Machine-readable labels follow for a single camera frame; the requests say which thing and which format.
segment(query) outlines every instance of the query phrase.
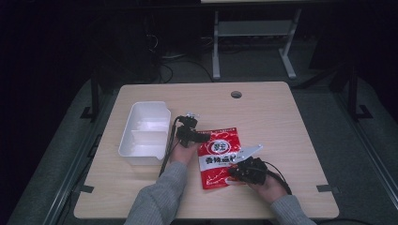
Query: black tape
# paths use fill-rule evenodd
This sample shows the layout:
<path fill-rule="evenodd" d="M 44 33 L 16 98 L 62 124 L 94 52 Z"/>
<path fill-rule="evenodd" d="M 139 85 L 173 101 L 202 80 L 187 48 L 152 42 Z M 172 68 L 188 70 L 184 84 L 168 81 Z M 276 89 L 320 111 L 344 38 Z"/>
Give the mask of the black tape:
<path fill-rule="evenodd" d="M 94 187 L 91 186 L 82 186 L 80 187 L 81 192 L 86 192 L 86 193 L 92 193 L 94 190 Z"/>
<path fill-rule="evenodd" d="M 316 186 L 318 189 L 318 192 L 328 192 L 331 191 L 334 194 L 340 193 L 340 189 L 337 187 L 331 187 L 330 185 L 322 185 L 322 186 Z"/>

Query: hole in table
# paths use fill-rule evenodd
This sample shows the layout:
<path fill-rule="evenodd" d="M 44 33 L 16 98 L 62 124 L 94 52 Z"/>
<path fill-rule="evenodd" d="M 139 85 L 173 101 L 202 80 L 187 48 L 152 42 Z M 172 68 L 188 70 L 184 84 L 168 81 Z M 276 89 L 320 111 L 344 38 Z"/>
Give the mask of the hole in table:
<path fill-rule="evenodd" d="M 232 98 L 241 98 L 242 97 L 242 93 L 240 93 L 238 91 L 233 91 L 233 92 L 231 92 L 231 97 Z"/>

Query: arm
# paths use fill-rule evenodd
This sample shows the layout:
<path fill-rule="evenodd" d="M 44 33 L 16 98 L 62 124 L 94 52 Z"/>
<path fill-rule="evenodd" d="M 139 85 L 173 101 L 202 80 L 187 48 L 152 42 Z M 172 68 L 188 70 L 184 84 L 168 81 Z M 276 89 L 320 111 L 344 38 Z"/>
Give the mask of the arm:
<path fill-rule="evenodd" d="M 187 184 L 187 165 L 199 145 L 195 143 L 188 148 L 176 145 L 170 165 L 161 177 L 138 193 L 125 224 L 170 224 L 173 221 Z"/>
<path fill-rule="evenodd" d="M 264 185 L 248 184 L 260 197 L 271 206 L 278 221 L 283 225 L 314 225 L 315 223 L 305 216 L 299 201 L 294 195 L 287 195 L 286 190 L 272 176 L 267 175 Z"/>
<path fill-rule="evenodd" d="M 285 225 L 314 225 L 315 223 L 305 216 L 299 200 L 294 195 L 286 195 L 271 205 L 272 211 L 281 224 Z"/>

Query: logo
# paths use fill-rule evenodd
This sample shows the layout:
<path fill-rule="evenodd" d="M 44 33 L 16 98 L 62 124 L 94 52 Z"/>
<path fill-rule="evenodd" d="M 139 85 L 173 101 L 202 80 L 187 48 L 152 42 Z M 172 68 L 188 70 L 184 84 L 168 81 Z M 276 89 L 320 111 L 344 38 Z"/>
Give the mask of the logo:
<path fill-rule="evenodd" d="M 226 140 L 214 140 L 207 146 L 209 154 L 220 155 L 229 152 L 229 150 L 231 150 L 231 144 Z"/>

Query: black device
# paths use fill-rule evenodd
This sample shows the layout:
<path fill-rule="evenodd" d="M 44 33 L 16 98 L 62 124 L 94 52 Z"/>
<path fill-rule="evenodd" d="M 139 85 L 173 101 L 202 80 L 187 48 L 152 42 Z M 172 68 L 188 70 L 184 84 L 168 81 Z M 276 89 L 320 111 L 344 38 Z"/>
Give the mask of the black device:
<path fill-rule="evenodd" d="M 266 163 L 259 157 L 248 157 L 246 160 L 240 161 L 230 167 L 228 172 L 239 181 L 255 185 L 264 185 L 267 175 L 270 175 L 284 187 L 287 194 L 292 194 L 292 190 L 289 185 L 287 185 L 286 181 L 281 178 L 282 175 L 279 176 L 276 173 L 269 171 Z"/>
<path fill-rule="evenodd" d="M 188 147 L 189 142 L 205 143 L 210 140 L 210 134 L 196 132 L 195 128 L 198 121 L 192 114 L 184 117 L 181 116 L 178 121 L 182 123 L 182 126 L 176 130 L 176 136 L 179 138 L 179 143 L 182 146 Z"/>
<path fill-rule="evenodd" d="M 182 125 L 178 127 L 177 131 L 176 122 L 182 123 Z M 172 147 L 172 144 L 174 142 L 175 135 L 179 138 L 179 143 L 186 148 L 188 147 L 188 144 L 190 142 L 205 143 L 210 140 L 210 134 L 196 132 L 195 128 L 197 123 L 198 121 L 195 119 L 195 115 L 190 112 L 187 113 L 186 116 L 180 115 L 176 118 L 172 126 L 169 143 L 166 149 L 166 156 L 164 157 L 163 164 L 161 165 L 161 172 L 159 176 L 161 176 L 161 174 L 163 173 L 167 161 L 169 160 L 169 157 L 173 152 L 174 147 Z"/>

